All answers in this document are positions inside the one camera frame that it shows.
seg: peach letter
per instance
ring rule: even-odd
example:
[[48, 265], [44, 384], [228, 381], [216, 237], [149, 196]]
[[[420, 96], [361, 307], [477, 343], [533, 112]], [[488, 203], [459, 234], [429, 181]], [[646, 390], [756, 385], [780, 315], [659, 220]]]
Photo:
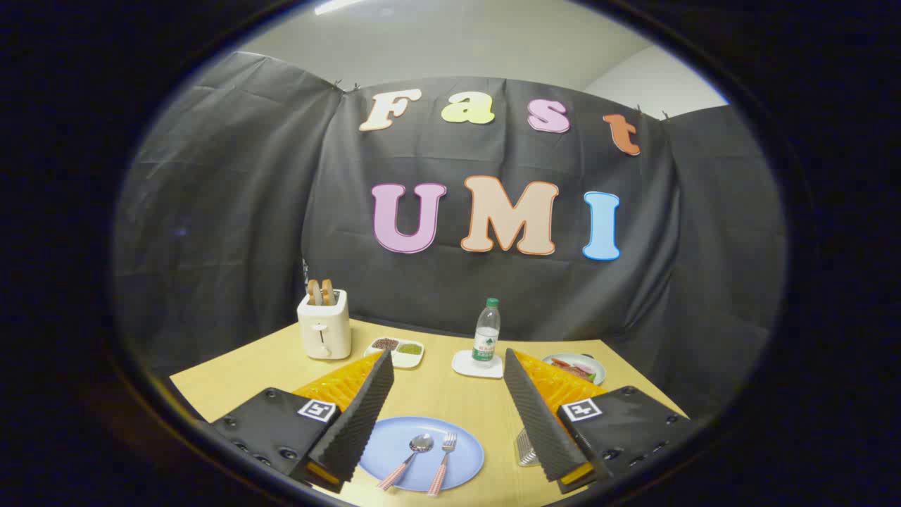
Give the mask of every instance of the peach letter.
[[569, 120], [563, 113], [566, 107], [556, 100], [536, 98], [529, 103], [529, 125], [544, 132], [562, 134], [569, 130]]
[[488, 225], [494, 226], [495, 237], [505, 251], [513, 245], [520, 229], [525, 227], [523, 239], [516, 249], [523, 254], [550, 255], [551, 210], [554, 198], [560, 193], [557, 185], [533, 181], [525, 186], [514, 207], [499, 179], [494, 176], [470, 176], [463, 182], [472, 191], [472, 215], [469, 235], [460, 242], [463, 250], [487, 252], [494, 247], [488, 239]]
[[445, 122], [487, 124], [495, 119], [491, 112], [491, 96], [480, 91], [465, 91], [448, 98], [449, 106], [441, 111]]
[[392, 252], [415, 254], [435, 240], [438, 225], [438, 199], [447, 193], [447, 187], [438, 183], [416, 185], [413, 193], [419, 196], [419, 230], [414, 235], [397, 231], [397, 200], [404, 195], [403, 185], [376, 185], [372, 195], [376, 197], [376, 213], [373, 227], [376, 241]]
[[614, 137], [614, 144], [620, 152], [637, 155], [641, 152], [637, 144], [632, 144], [629, 134], [635, 134], [634, 125], [627, 124], [623, 115], [607, 115], [604, 121], [610, 124], [610, 133]]
[[372, 111], [369, 112], [369, 119], [360, 124], [359, 129], [366, 132], [388, 128], [394, 123], [388, 119], [388, 113], [394, 113], [395, 118], [397, 118], [406, 111], [406, 106], [410, 103], [410, 100], [419, 100], [422, 96], [423, 91], [419, 88], [378, 93], [372, 96], [372, 100], [376, 103], [373, 105]]

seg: striped handle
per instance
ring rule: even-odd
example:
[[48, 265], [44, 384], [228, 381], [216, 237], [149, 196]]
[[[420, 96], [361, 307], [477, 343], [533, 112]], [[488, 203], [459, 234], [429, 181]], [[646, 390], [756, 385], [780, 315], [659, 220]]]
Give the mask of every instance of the striped handle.
[[438, 473], [435, 474], [435, 478], [432, 479], [432, 485], [429, 486], [429, 496], [438, 496], [438, 492], [441, 491], [441, 485], [444, 484], [444, 473], [448, 471], [448, 466], [444, 463], [438, 467]]
[[382, 482], [378, 483], [378, 487], [382, 488], [385, 491], [388, 491], [388, 488], [392, 486], [397, 480], [397, 477], [400, 477], [401, 474], [406, 470], [406, 461], [401, 463], [398, 468], [395, 468], [395, 471], [382, 479]]

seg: bottle label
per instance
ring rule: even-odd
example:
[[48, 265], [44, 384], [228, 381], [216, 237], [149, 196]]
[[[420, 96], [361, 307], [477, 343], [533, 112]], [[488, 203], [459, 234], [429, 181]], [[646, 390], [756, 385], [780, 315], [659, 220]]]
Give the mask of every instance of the bottle label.
[[491, 361], [495, 356], [495, 344], [497, 343], [497, 330], [493, 328], [479, 328], [476, 330], [476, 343], [472, 347], [472, 358], [476, 361]]

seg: spoon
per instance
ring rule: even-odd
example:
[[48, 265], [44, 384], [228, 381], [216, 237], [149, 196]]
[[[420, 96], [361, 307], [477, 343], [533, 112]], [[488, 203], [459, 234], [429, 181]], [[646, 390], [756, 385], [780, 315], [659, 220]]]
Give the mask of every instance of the spoon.
[[395, 471], [388, 474], [388, 477], [382, 479], [382, 482], [378, 483], [378, 487], [387, 491], [389, 487], [392, 486], [397, 479], [400, 478], [401, 475], [404, 474], [404, 471], [410, 463], [413, 461], [413, 457], [416, 456], [416, 453], [424, 453], [432, 450], [432, 445], [434, 445], [435, 441], [432, 440], [432, 436], [428, 433], [423, 433], [422, 435], [416, 435], [410, 440], [410, 450], [413, 451], [413, 454], [408, 457], [404, 463], [401, 463], [400, 466], [395, 468]]

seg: ceiling light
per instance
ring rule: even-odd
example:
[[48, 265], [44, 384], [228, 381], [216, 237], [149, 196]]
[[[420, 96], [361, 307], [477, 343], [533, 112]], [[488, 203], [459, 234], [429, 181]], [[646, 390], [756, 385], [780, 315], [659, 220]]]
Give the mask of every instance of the ceiling light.
[[358, 2], [362, 2], [363, 0], [332, 0], [331, 2], [326, 2], [314, 9], [316, 15], [330, 13], [331, 11], [335, 11], [342, 7], [346, 7], [348, 5], [356, 4]]

